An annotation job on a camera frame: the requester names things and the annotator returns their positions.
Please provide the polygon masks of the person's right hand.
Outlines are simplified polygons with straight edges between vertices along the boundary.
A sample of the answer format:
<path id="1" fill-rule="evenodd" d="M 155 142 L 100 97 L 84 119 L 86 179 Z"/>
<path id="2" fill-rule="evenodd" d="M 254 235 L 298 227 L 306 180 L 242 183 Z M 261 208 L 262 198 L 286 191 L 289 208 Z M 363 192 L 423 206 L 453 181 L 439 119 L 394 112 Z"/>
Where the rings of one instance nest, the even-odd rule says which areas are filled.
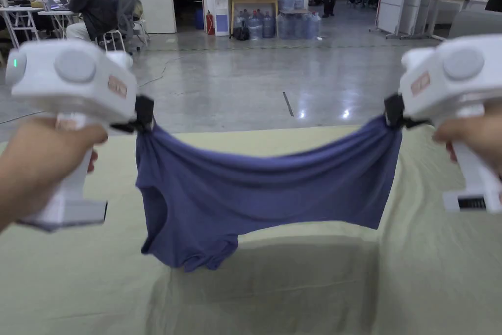
<path id="1" fill-rule="evenodd" d="M 444 144 L 450 159 L 457 163 L 453 143 L 464 143 L 502 176 L 502 113 L 500 109 L 486 111 L 483 116 L 446 121 L 438 127 L 432 139 Z"/>

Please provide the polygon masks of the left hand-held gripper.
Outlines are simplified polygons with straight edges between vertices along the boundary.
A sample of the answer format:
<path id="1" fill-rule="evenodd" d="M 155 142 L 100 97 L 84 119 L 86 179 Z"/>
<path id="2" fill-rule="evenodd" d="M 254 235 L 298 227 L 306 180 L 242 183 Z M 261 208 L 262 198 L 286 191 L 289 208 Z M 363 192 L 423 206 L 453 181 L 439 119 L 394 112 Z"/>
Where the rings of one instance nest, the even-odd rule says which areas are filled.
<path id="1" fill-rule="evenodd" d="M 60 129 L 102 125 L 125 134 L 154 127 L 154 102 L 139 95 L 125 51 L 105 52 L 83 40 L 27 42 L 8 57 L 5 81 L 13 98 L 56 116 Z M 88 162 L 57 186 L 49 203 L 21 224 L 45 231 L 101 224 L 107 202 L 83 197 Z"/>

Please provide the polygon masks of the person's left hand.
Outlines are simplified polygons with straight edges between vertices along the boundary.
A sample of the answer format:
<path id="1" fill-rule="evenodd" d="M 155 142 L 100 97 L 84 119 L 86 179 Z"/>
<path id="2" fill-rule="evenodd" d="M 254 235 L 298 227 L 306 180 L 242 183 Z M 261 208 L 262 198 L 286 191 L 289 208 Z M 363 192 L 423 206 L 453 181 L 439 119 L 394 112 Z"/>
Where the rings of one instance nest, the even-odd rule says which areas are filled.
<path id="1" fill-rule="evenodd" d="M 0 156 L 0 230 L 42 211 L 57 186 L 83 161 L 95 169 L 95 145 L 108 139 L 101 125 L 60 129 L 38 117 L 20 125 Z"/>

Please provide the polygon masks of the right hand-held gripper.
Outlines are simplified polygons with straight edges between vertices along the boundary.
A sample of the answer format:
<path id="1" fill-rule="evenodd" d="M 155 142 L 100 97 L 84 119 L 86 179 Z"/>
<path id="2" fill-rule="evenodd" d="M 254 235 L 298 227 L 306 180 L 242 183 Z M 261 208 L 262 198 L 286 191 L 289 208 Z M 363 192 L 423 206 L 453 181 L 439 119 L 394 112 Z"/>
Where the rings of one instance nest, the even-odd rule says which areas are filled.
<path id="1" fill-rule="evenodd" d="M 392 129 L 441 126 L 446 121 L 483 116 L 487 104 L 501 101 L 502 79 L 496 55 L 499 34 L 458 37 L 436 47 L 407 51 L 397 93 L 385 102 L 386 124 Z M 472 149 L 460 142 L 453 150 L 465 188 L 443 194 L 450 212 L 501 213 L 502 184 Z"/>

